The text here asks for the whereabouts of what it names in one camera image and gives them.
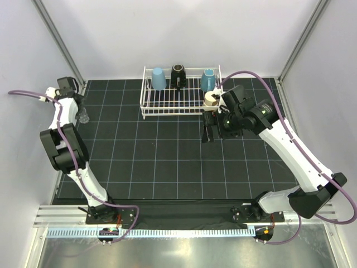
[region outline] dish rack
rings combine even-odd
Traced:
[[[140,94],[140,108],[143,118],[146,116],[189,116],[202,114],[204,110],[218,108],[204,106],[205,92],[200,89],[200,80],[204,70],[213,69],[216,86],[222,82],[220,65],[215,68],[185,68],[186,87],[177,90],[171,88],[171,69],[163,69],[166,78],[166,89],[155,90],[151,86],[153,69],[144,67],[143,83]]]

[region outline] white grid line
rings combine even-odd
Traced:
[[[127,81],[125,80],[125,81],[124,81],[124,88],[123,88],[123,90],[122,90],[122,91],[123,91],[123,95],[122,95],[121,103],[123,103],[126,83],[127,83]],[[111,159],[110,164],[109,164],[107,187],[105,188],[106,190],[108,190],[108,184],[109,184],[109,179],[110,179],[110,171],[112,170],[113,156],[114,156],[114,151],[115,151],[115,142],[117,141],[118,127],[119,127],[119,118],[120,118],[120,113],[121,113],[121,111],[122,111],[122,106],[120,106],[120,109],[119,109],[118,123],[117,123],[117,128],[115,129],[114,144],[113,144],[113,149],[112,149],[112,159]]]
[[[224,152],[223,152],[223,140],[221,139],[221,148],[222,148],[222,161],[223,161],[223,172],[224,172],[224,183],[225,183],[225,196],[228,199],[228,191],[227,191],[227,179],[225,175],[225,164],[224,164]]]
[[[156,145],[155,145],[155,162],[154,162],[154,178],[153,178],[153,185],[152,185],[152,199],[154,199],[154,193],[155,193],[155,175],[156,175],[156,154],[157,154],[157,137],[158,137],[158,118],[157,117],[157,126],[156,126]]]
[[[91,147],[91,152],[90,152],[90,156],[89,156],[89,163],[91,161],[92,155],[93,155],[93,151],[94,151],[94,145],[95,145],[95,138],[97,137],[97,133],[98,133],[98,127],[99,127],[99,122],[100,122],[100,117],[102,116],[102,111],[103,111],[103,107],[104,107],[104,102],[105,102],[105,96],[107,94],[107,88],[108,88],[108,84],[109,84],[109,80],[107,82],[107,86],[105,87],[105,91],[104,91],[104,98],[103,98],[103,102],[102,102],[102,107],[100,108],[100,113],[99,113],[99,121],[97,124],[97,128],[95,130],[95,135],[94,135],[94,141],[93,141],[93,145]]]
[[[134,160],[135,160],[135,150],[136,150],[136,143],[137,143],[137,137],[138,137],[138,128],[139,128],[139,119],[140,119],[140,111],[138,111],[138,121],[136,124],[136,134],[135,134],[135,143],[134,143],[134,152],[133,152],[133,164],[132,164],[132,172],[130,174],[130,185],[129,185],[129,194],[128,194],[128,199],[130,199],[130,191],[132,189],[132,181],[133,181],[133,171],[134,171]]]
[[[88,105],[86,105],[86,107],[95,107],[95,106],[102,106],[102,105],[100,105],[100,104],[88,104]],[[105,106],[139,106],[139,105],[138,104],[106,104]]]
[[[257,103],[257,97],[255,96],[255,92],[253,90],[254,93],[254,99],[255,99],[255,103]],[[268,150],[267,150],[267,144],[266,142],[264,142],[264,149],[266,151],[266,155],[267,155],[267,159],[268,159],[268,166],[269,166],[269,172],[270,172],[270,178],[272,179],[272,183],[273,183],[273,190],[275,192],[275,186],[274,186],[274,180],[273,180],[273,174],[272,174],[272,168],[270,167],[270,160],[269,160],[269,156],[268,156]]]
[[[248,162],[247,162],[247,155],[246,155],[246,153],[245,153],[244,137],[243,137],[243,136],[242,136],[242,144],[243,144],[243,151],[244,151],[244,158],[245,158],[245,167],[247,168],[247,176],[248,176],[248,183],[249,183],[250,198],[253,198],[253,195],[252,195],[252,187],[250,187]]]
[[[118,121],[90,121],[91,123],[97,123],[97,122],[100,122],[100,123],[118,123]],[[122,121],[122,120],[119,120],[119,123],[136,123],[137,121]],[[152,120],[144,120],[144,121],[140,121],[140,123],[150,123],[150,122],[155,122],[155,121],[152,121]],[[162,122],[162,123],[167,123],[167,122],[176,122],[176,121],[170,121],[170,120],[161,120],[160,122]],[[180,123],[182,123],[182,122],[199,122],[199,121],[197,121],[197,120],[183,120],[183,121],[180,121],[179,120],[179,122]]]
[[[176,174],[176,199],[179,198],[179,117],[177,116],[177,174]]]
[[[83,141],[94,141],[94,139],[92,138],[84,138],[82,139]],[[133,138],[116,138],[116,139],[112,139],[112,138],[96,138],[96,141],[155,141],[155,138],[147,138],[147,139],[133,139]],[[158,141],[177,141],[177,139],[175,138],[158,138]],[[180,138],[178,139],[179,141],[201,141],[200,138]],[[261,138],[246,138],[244,139],[245,141],[261,141]],[[228,142],[232,142],[232,141],[239,141],[239,139],[236,140],[225,140]]]
[[[75,183],[74,181],[71,180],[65,180],[63,181],[63,183]],[[130,183],[130,184],[148,184],[148,183],[152,183],[151,181],[132,181],[132,182],[128,182],[128,181],[111,181],[110,183]],[[157,181],[155,182],[155,184],[165,184],[165,183],[169,183],[169,184],[202,184],[201,182],[175,182],[175,181]],[[236,182],[228,182],[227,184],[249,184],[248,182],[242,182],[242,181],[236,181]],[[226,184],[223,182],[203,182],[203,184]],[[251,182],[250,184],[271,184],[270,182]],[[295,184],[292,182],[286,182],[286,183],[282,183],[282,182],[276,182],[274,184]]]
[[[269,78],[269,84],[270,84],[270,88],[272,89],[272,92],[273,92],[273,95],[274,95],[274,89],[273,89],[273,86],[272,86],[272,78]],[[282,109],[283,110],[283,105],[282,105],[282,103],[278,103],[278,106],[279,106],[279,108],[280,109]],[[295,179],[295,183],[296,183],[296,186],[298,186],[298,182],[297,182],[297,179],[296,179],[296,177],[294,176],[294,179]]]
[[[255,88],[254,90],[265,90],[264,88]],[[91,92],[96,92],[96,91],[104,91],[104,89],[92,89]],[[107,91],[123,91],[122,89],[108,89]],[[141,91],[141,89],[126,89],[126,91]]]
[[[200,134],[200,137],[201,137],[201,126],[200,124],[199,125],[199,134]],[[202,195],[202,199],[203,199],[203,171],[202,171],[202,145],[201,145],[201,142],[200,142],[200,164],[201,164],[201,195]]]
[[[112,161],[111,159],[91,159],[91,161]],[[113,159],[113,161],[155,161],[154,159]],[[200,159],[157,159],[156,161],[200,161]],[[222,161],[222,159],[202,159],[202,161]],[[225,159],[225,161],[269,161],[267,159]]]

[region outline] blue cup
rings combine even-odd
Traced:
[[[206,69],[201,77],[200,88],[207,92],[212,91],[215,86],[216,76],[214,75],[214,71],[212,69]]]
[[[155,90],[164,90],[166,88],[165,74],[161,68],[155,68],[152,70],[152,88]]]

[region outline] black grid mat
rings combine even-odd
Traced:
[[[282,109],[274,79],[265,79]],[[90,153],[90,167],[113,198],[252,198],[265,190],[297,185],[279,156],[246,132],[235,140],[202,144],[200,116],[160,116],[143,120],[141,80],[93,80],[86,90],[90,122],[79,125]],[[256,79],[242,84],[259,102],[269,98]],[[83,198],[63,176],[57,198]]]

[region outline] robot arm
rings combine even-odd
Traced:
[[[107,191],[98,183],[96,177],[89,167],[89,154],[86,146],[83,143],[78,131],[74,126],[74,122],[79,110],[83,109],[84,97],[75,90],[73,78],[60,78],[58,84],[60,89],[48,88],[46,95],[55,98],[62,105],[62,113],[60,114],[60,126],[66,138],[75,153],[78,165],[79,174],[88,191],[93,193],[97,198],[104,202],[114,203]],[[73,160],[69,153],[65,142],[60,137],[57,130],[57,116],[60,112],[60,107],[57,103],[55,106],[55,115],[49,129],[40,133],[41,142],[46,150],[46,153],[55,170],[61,170],[64,174],[71,177],[77,183],[83,194],[88,200],[88,212],[95,218],[106,222],[112,221],[116,217],[116,212],[113,208],[107,207],[101,202],[95,200],[82,187],[78,176],[76,175]]]
[[[304,218],[311,218],[337,192],[337,189],[321,176],[322,173],[340,186],[347,179],[342,173],[333,174],[325,167],[294,133],[288,120],[287,125],[293,138],[286,134],[273,104],[264,100],[258,104],[247,95],[242,86],[237,86],[220,96],[220,108],[215,112],[204,112],[203,142],[212,142],[212,126],[217,125],[221,138],[241,136],[250,130],[269,144],[293,172],[299,186],[280,192],[264,192],[256,197],[254,214],[257,219],[269,217],[279,211],[295,211]],[[319,174],[301,154],[293,140],[303,148],[322,173]]]

